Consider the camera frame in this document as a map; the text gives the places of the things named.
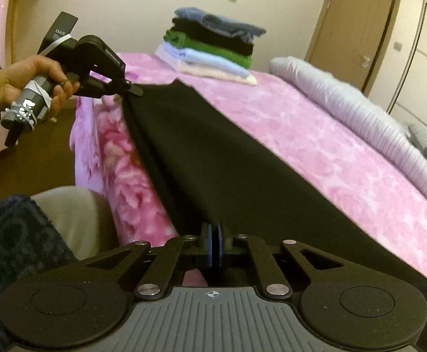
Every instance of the wooden door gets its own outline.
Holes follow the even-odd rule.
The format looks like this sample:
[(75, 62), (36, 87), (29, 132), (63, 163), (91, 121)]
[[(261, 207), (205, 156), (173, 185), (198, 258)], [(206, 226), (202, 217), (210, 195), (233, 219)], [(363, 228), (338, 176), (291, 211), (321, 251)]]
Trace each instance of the wooden door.
[(393, 0), (330, 0), (310, 63), (362, 89)]

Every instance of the hand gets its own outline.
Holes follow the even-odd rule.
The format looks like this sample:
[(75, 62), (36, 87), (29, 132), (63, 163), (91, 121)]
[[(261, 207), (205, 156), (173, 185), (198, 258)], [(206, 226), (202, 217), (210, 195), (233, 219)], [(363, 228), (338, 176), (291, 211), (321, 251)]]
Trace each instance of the hand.
[(54, 88), (47, 118), (57, 115), (63, 103), (80, 88), (79, 82), (71, 83), (68, 80), (57, 61), (35, 55), (0, 70), (0, 110), (10, 107), (18, 99), (24, 86), (40, 72), (48, 74), (61, 84)]

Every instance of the pink bedspread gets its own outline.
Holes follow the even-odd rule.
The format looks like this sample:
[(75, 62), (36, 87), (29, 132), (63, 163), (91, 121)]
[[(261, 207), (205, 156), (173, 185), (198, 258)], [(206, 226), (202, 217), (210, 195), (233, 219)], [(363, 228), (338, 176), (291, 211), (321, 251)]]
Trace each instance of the pink bedspread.
[[(156, 57), (121, 54), (127, 78), (195, 87), (280, 156), (375, 240), (427, 276), (427, 200), (379, 153), (293, 86), (254, 72), (258, 85), (182, 75)], [(175, 230), (130, 140), (121, 107), (79, 98), (71, 134), (76, 184), (104, 194), (122, 242), (160, 246)]]

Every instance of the light blue folded garment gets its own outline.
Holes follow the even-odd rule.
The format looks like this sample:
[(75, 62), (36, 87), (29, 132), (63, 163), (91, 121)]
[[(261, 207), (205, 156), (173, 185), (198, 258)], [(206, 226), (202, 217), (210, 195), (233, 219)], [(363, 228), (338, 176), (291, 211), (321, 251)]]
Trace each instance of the light blue folded garment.
[(204, 28), (224, 37), (240, 37), (245, 43), (252, 43), (254, 37), (261, 37), (266, 32), (265, 29), (255, 25), (217, 16), (198, 8), (179, 8), (175, 11), (175, 14), (180, 18), (197, 21)]
[(224, 70), (230, 72), (233, 75), (238, 75), (244, 78), (249, 77), (251, 74), (248, 69), (245, 69), (235, 62), (227, 60), (226, 58), (219, 57), (218, 55), (204, 53), (203, 51), (198, 51), (191, 48), (177, 49), (166, 41), (163, 42), (163, 48), (165, 48), (170, 55), (179, 60), (215, 67), (217, 69)]

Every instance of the wooden floor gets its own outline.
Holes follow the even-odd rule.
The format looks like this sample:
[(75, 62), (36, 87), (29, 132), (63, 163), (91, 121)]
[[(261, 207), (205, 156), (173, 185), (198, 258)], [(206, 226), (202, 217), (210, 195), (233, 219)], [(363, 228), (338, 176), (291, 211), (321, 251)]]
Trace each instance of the wooden floor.
[(13, 193), (28, 196), (74, 185), (74, 155), (69, 148), (75, 109), (60, 111), (57, 123), (45, 122), (22, 135), (17, 146), (0, 154), (0, 200)]

